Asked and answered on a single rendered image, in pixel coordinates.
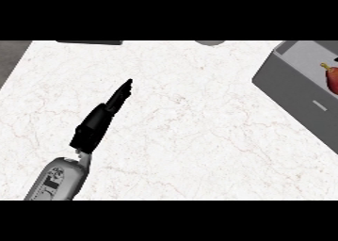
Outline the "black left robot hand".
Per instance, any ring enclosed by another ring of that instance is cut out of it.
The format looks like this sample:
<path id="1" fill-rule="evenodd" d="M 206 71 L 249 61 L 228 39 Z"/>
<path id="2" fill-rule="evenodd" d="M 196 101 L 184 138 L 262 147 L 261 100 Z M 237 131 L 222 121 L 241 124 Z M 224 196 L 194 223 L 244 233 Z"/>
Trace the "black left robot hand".
<path id="1" fill-rule="evenodd" d="M 110 128 L 110 123 L 123 103 L 132 95 L 132 83 L 129 79 L 117 89 L 106 104 L 100 104 L 88 114 L 82 124 L 76 128 L 76 134 L 70 146 L 81 152 L 92 154 Z"/>

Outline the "grey round object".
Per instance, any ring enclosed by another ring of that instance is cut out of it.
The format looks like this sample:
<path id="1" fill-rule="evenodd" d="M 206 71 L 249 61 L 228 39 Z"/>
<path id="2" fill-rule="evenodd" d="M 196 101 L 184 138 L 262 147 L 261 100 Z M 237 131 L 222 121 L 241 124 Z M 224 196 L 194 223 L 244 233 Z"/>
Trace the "grey round object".
<path id="1" fill-rule="evenodd" d="M 221 45 L 225 40 L 196 40 L 205 46 L 218 46 Z"/>

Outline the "dark grey flat object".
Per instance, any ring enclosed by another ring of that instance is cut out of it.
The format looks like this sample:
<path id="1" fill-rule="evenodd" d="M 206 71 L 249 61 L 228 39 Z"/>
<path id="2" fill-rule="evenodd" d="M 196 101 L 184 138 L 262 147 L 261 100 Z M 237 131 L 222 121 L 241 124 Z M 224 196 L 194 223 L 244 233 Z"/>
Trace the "dark grey flat object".
<path id="1" fill-rule="evenodd" d="M 106 44 L 106 45 L 122 45 L 122 40 L 57 40 L 63 43 L 82 43 L 82 44 Z"/>

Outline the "grey box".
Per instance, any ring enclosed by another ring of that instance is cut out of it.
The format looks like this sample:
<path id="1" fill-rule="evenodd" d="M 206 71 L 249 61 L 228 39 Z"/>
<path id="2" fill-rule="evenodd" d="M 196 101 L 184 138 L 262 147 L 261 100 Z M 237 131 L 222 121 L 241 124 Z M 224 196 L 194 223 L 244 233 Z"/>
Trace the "grey box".
<path id="1" fill-rule="evenodd" d="M 327 69 L 338 67 L 338 40 L 286 40 L 253 83 L 338 154 L 338 95 L 327 87 Z"/>

